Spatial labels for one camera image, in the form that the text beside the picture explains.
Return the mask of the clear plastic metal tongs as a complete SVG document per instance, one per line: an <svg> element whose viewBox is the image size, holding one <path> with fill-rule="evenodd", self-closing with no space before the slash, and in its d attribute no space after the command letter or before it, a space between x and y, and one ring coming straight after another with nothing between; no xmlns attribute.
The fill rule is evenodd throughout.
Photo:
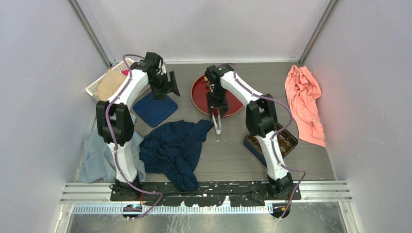
<svg viewBox="0 0 412 233"><path fill-rule="evenodd" d="M222 118L221 118L221 112L220 109L213 108L212 110L212 122L215 128L215 132L217 135L220 135L222 132Z"/></svg>

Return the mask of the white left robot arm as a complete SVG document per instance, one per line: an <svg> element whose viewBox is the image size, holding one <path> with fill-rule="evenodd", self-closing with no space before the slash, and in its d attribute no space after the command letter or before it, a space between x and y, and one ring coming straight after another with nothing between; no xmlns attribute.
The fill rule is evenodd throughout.
<svg viewBox="0 0 412 233"><path fill-rule="evenodd" d="M112 152L116 168L114 186L123 189L129 200L137 200L142 188L130 145L134 135L130 107L146 86L157 100L165 100L168 93L179 96L180 92L175 73L166 71L163 58L155 52L147 52L140 61L126 67L125 81L108 100L96 104L97 130Z"/></svg>

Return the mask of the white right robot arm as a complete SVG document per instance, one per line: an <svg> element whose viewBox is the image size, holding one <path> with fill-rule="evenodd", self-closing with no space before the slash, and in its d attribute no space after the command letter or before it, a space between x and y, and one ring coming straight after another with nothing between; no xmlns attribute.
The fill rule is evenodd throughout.
<svg viewBox="0 0 412 233"><path fill-rule="evenodd" d="M246 128L261 147L271 196L280 200L287 194L293 195L297 188L277 140L281 130L277 128L276 101L270 94L263 95L248 85L230 64L209 66L205 76L210 83L206 93L207 108L216 132L220 133L222 129L221 117L229 106L226 93L230 92L245 107Z"/></svg>

